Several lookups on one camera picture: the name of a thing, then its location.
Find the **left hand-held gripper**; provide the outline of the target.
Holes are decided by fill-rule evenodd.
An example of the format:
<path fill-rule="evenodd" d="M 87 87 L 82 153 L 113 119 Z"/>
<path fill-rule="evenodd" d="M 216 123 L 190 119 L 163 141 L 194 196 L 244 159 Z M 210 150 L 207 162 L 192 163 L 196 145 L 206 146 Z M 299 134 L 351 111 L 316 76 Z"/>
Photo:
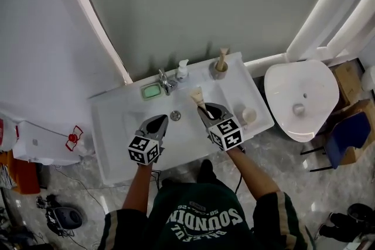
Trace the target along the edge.
<path fill-rule="evenodd" d="M 156 163 L 162 154 L 169 119 L 165 114 L 144 121 L 128 144 L 129 158 L 138 165 Z"/>

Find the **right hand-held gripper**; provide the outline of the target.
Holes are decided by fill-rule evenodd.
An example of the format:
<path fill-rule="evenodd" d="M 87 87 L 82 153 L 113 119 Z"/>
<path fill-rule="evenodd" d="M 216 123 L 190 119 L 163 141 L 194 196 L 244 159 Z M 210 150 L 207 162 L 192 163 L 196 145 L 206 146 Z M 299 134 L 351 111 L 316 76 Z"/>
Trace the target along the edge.
<path fill-rule="evenodd" d="M 205 107 L 206 109 L 197 107 L 197 112 L 211 142 L 222 151 L 235 147 L 243 150 L 241 144 L 244 142 L 244 135 L 236 117 L 220 104 L 206 102 Z"/>

